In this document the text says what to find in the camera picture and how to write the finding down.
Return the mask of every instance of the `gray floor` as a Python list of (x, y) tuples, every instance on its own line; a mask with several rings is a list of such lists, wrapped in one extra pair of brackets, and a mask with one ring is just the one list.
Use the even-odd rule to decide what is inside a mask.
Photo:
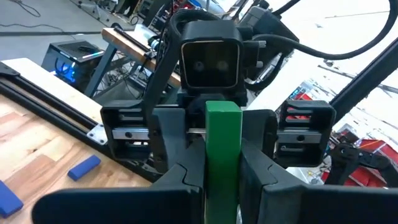
[[(79, 9), (77, 0), (22, 0), (23, 3), (34, 7), (41, 14), (34, 17), (23, 10), (18, 4), (10, 0), (0, 0), (0, 60), (26, 57), (41, 65), (44, 54), (52, 42), (71, 40), (68, 35), (54, 36), (4, 36), (2, 32), (60, 32), (51, 27), (26, 28), (21, 26), (2, 27), (1, 25), (22, 24), (36, 26), (48, 24), (59, 27), (65, 32), (98, 31), (118, 22), (123, 27), (131, 27), (117, 17), (108, 14), (109, 22), (104, 19), (98, 21), (90, 12)], [(107, 43), (102, 40), (101, 34), (75, 35), (76, 39), (85, 39), (104, 49)]]

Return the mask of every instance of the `wooden surface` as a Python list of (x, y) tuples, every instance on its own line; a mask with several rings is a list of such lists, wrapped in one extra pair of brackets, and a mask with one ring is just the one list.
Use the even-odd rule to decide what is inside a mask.
[[(138, 42), (142, 43), (143, 45), (147, 46), (147, 40), (144, 36), (142, 36), (138, 32), (128, 31), (127, 32), (132, 38), (136, 39)], [(118, 46), (119, 50), (125, 51), (135, 58), (137, 58), (140, 62), (145, 62), (145, 52), (141, 50), (137, 45), (133, 44), (122, 35), (118, 34), (114, 31), (113, 28), (104, 28), (102, 30), (102, 37), (108, 43), (113, 43), (113, 45)], [(155, 59), (151, 60), (147, 63), (147, 67), (151, 70), (155, 69)], [(172, 76), (170, 77), (170, 82), (173, 86), (180, 86), (180, 76), (173, 72)]]
[[(101, 122), (101, 106), (27, 58), (3, 61), (26, 79)], [(77, 182), (67, 172), (91, 155), (101, 164)], [(150, 183), (61, 129), (0, 95), (0, 180), (24, 203), (0, 223), (31, 223), (30, 211), (41, 196), (59, 189), (145, 187)]]

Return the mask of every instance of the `metal bracket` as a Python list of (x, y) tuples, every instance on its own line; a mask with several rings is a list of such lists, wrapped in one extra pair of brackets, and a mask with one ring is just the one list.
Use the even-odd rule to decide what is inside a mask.
[(87, 137), (102, 146), (108, 142), (108, 138), (106, 137), (105, 129), (102, 124), (97, 124), (97, 126), (91, 129), (87, 133)]
[(19, 76), (20, 73), (0, 62), (0, 76)]

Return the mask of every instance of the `machine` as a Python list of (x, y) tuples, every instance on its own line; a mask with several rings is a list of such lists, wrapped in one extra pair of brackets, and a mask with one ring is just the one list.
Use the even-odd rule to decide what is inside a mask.
[[(397, 19), (397, 4), (390, 1), (384, 31)], [(180, 11), (171, 17), (166, 34), (167, 50), (143, 99), (104, 106), (103, 124), (95, 124), (10, 68), (0, 72), (89, 131), (3, 82), (1, 94), (154, 182), (149, 188), (70, 189), (48, 194), (34, 205), (34, 223), (230, 224), (236, 222), (238, 205), (243, 224), (395, 222), (397, 215), (391, 208), (398, 205), (396, 189), (337, 186), (334, 184), (341, 182), (338, 175), (334, 177), (338, 183), (331, 181), (332, 185), (307, 185), (285, 168), (321, 163), (334, 123), (397, 68), (398, 39), (330, 104), (286, 101), (277, 122), (273, 111), (239, 109), (247, 103), (243, 93), (248, 68), (258, 65), (258, 55), (250, 52), (270, 45), (279, 47), (282, 55), (297, 49), (343, 60), (370, 49), (386, 33), (361, 49), (331, 55), (280, 35), (253, 37), (252, 29), (236, 27), (207, 12)], [(182, 80), (178, 105), (157, 105), (178, 60)], [(289, 116), (309, 119), (291, 120)], [(94, 138), (97, 134), (106, 134), (106, 140)], [(358, 152), (351, 147), (347, 150)], [(360, 160), (362, 166), (373, 165), (367, 158)], [(377, 167), (388, 168), (388, 177), (396, 176), (396, 169), (380, 161)], [(152, 175), (148, 166), (154, 169)]]
[(85, 40), (51, 43), (42, 68), (84, 93), (103, 54)]

